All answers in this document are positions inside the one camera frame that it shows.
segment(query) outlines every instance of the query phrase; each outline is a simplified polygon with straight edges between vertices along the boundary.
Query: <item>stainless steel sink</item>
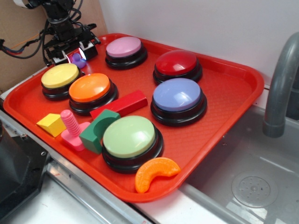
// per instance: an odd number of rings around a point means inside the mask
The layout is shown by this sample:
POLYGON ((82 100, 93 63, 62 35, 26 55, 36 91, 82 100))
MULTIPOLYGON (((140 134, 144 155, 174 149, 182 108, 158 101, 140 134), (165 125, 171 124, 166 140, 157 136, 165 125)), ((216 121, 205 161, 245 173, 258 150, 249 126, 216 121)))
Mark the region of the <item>stainless steel sink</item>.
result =
POLYGON ((186 183, 237 219, 298 224, 299 122, 287 119, 284 135, 273 139, 262 132, 263 115, 252 106, 186 183))

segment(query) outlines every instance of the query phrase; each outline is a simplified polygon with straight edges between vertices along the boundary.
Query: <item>white wall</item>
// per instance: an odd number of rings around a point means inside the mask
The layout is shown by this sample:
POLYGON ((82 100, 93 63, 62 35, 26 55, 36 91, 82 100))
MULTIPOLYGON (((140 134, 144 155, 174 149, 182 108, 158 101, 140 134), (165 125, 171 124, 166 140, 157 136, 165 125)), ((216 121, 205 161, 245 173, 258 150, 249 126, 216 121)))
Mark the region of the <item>white wall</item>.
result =
POLYGON ((99 0, 109 33, 124 33, 257 69, 270 84, 298 0, 99 0))

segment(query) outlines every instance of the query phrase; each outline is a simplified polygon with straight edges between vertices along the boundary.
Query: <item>gray faucet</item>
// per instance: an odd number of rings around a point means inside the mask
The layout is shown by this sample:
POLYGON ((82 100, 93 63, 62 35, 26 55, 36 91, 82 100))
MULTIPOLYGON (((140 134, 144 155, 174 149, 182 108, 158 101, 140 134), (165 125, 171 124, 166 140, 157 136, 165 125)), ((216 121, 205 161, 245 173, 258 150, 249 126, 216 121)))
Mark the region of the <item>gray faucet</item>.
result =
POLYGON ((279 56, 268 95, 263 133, 278 138, 285 131, 285 117, 299 119, 299 32, 293 34, 279 56))

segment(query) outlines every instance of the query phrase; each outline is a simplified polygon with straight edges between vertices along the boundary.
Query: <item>drain strainer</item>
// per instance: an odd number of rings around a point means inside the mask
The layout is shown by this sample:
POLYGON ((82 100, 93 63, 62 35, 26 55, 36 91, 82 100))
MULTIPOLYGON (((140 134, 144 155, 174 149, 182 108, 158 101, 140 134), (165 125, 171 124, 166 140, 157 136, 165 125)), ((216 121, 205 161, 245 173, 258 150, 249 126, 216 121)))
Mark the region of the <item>drain strainer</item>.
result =
POLYGON ((236 199, 252 208, 263 208, 272 204, 278 195, 276 183, 267 175, 257 171, 239 174, 232 184, 236 199))

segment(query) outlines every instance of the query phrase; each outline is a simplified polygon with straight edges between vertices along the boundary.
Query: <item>cardboard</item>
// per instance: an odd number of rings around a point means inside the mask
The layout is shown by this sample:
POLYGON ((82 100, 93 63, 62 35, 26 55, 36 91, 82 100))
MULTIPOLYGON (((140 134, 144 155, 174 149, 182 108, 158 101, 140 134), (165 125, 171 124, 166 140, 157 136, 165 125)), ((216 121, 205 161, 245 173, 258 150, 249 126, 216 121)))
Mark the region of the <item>cardboard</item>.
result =
MULTIPOLYGON (((92 30, 96 36, 107 33, 98 0, 83 1, 80 11, 82 12, 79 20, 81 23, 97 24, 97 28, 92 30)), ((11 48, 36 35, 44 28, 46 19, 47 16, 42 6, 30 10, 17 6, 13 0, 2 1, 0 4, 0 39, 4 39, 4 45, 11 48)), ((38 43, 30 45, 20 56, 30 55, 37 45, 38 43)), ((41 50, 29 59, 12 58, 0 51, 0 94, 44 67, 41 50)))

